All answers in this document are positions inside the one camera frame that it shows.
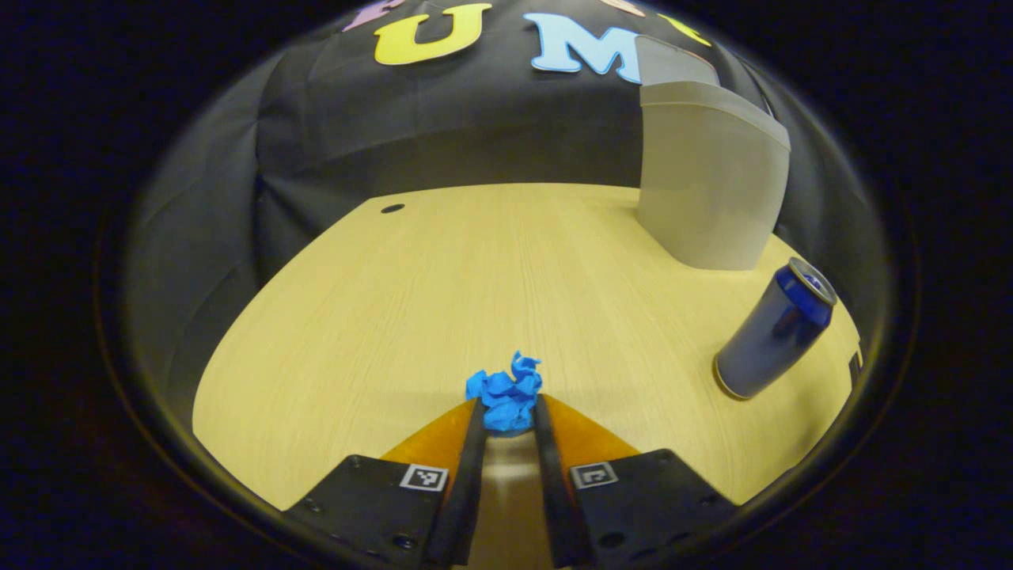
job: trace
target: aluminum can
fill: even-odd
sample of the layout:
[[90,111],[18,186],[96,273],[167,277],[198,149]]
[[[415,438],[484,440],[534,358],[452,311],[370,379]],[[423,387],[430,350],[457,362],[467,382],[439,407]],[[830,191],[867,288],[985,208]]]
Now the aluminum can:
[[717,382],[750,399],[779,379],[830,326],[837,294],[806,261],[791,257],[774,272],[746,322],[714,357]]

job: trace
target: dark background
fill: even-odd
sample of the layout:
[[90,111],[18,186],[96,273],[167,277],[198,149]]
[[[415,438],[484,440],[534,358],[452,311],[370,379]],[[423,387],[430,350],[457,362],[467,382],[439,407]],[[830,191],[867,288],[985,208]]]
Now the dark background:
[[[923,266],[917,348],[890,413],[829,485],[715,566],[1008,564],[999,101],[1011,50],[999,6],[672,6],[752,50],[840,125],[905,195]],[[4,304],[3,566],[296,567],[206,503],[130,421],[98,349],[91,258],[110,200],[225,82],[349,7],[36,2],[3,17],[4,234],[18,294]]]

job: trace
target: foam letter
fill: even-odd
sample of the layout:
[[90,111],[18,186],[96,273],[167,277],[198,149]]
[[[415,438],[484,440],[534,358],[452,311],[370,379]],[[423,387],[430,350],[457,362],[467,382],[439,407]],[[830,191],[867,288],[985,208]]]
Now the foam letter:
[[629,12],[634,16],[640,16],[641,18],[645,17],[643,15],[643,12],[638,10],[636,6],[630,4],[626,0],[602,0],[602,2],[605,2],[606,4],[612,6],[613,8],[619,8],[624,12]]
[[669,23],[671,23],[672,25],[676,26],[676,29],[678,29],[679,31],[682,31],[686,35],[689,35],[690,37],[692,37],[692,38],[696,39],[697,42],[703,44],[704,46],[707,46],[708,48],[710,48],[710,42],[704,39],[703,37],[700,37],[700,34],[697,33],[696,30],[693,29],[692,27],[686,25],[685,23],[683,23],[683,22],[681,22],[681,21],[679,21],[679,20],[677,20],[675,18],[670,18],[669,16],[667,16],[665,14],[657,14],[657,15],[659,15],[663,18],[669,20]]
[[444,10],[454,18],[450,35],[427,44],[415,43],[418,24],[430,16],[420,14],[389,23],[374,33],[377,39],[376,60],[384,65],[405,65],[459,52],[471,46],[482,34],[482,12],[492,4],[465,4]]
[[610,27],[601,38],[595,37],[580,24],[558,14],[524,14],[525,19],[538,25],[542,39],[542,55],[531,60],[535,69],[575,73],[580,71],[580,62],[569,55],[569,49],[578,54],[599,75],[605,75],[617,57],[623,65],[616,73],[631,83],[640,82],[637,67],[636,33],[621,27]]
[[359,10],[359,13],[356,14],[356,19],[352,20],[352,23],[344,26],[344,29],[342,29],[341,31],[347,31],[353,27],[362,25],[368,21],[373,21],[379,18],[380,16],[385,15],[388,9],[396,8],[401,4],[404,4],[404,0],[383,0],[383,2],[370,4],[369,6],[363,8],[362,10]]

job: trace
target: yellow letter u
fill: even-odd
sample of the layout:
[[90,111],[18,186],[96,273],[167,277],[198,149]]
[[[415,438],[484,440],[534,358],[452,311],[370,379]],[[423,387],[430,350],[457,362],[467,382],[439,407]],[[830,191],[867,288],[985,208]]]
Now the yellow letter u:
[[427,44],[415,43],[418,24],[430,16],[420,14],[389,23],[374,33],[377,39],[376,59],[384,65],[405,65],[459,52],[471,46],[482,33],[482,11],[492,4],[465,4],[444,10],[454,18],[450,35]]

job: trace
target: table surface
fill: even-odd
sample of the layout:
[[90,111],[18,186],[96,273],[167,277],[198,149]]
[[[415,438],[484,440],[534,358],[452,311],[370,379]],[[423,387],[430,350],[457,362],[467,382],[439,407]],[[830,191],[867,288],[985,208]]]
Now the table surface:
[[[460,404],[466,379],[509,371],[520,350],[542,359],[544,393],[749,500],[837,417],[858,333],[839,304],[778,382],[729,398],[714,354],[797,253],[771,235],[754,270],[690,267],[639,225],[638,192],[515,183],[365,201],[233,324],[201,381],[194,434],[287,509],[346,456],[382,456]],[[404,208],[381,212],[393,203]]]

